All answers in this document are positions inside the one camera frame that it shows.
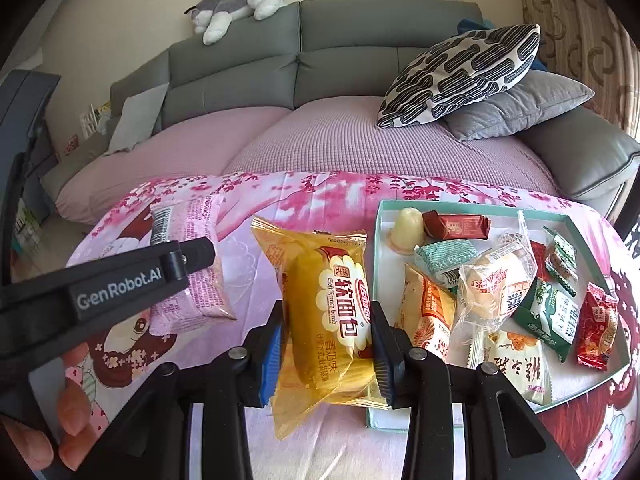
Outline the left hand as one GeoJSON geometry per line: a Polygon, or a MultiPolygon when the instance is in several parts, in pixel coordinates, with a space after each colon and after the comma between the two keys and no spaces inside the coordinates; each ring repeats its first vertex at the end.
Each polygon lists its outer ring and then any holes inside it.
{"type": "Polygon", "coordinates": [[[90,424],[92,407],[88,396],[65,375],[68,368],[81,363],[88,354],[89,346],[83,342],[28,374],[23,393],[35,402],[35,412],[43,416],[46,431],[28,426],[23,417],[10,414],[6,402],[1,403],[1,427],[33,476],[55,460],[71,471],[77,470],[98,440],[90,424]]]}

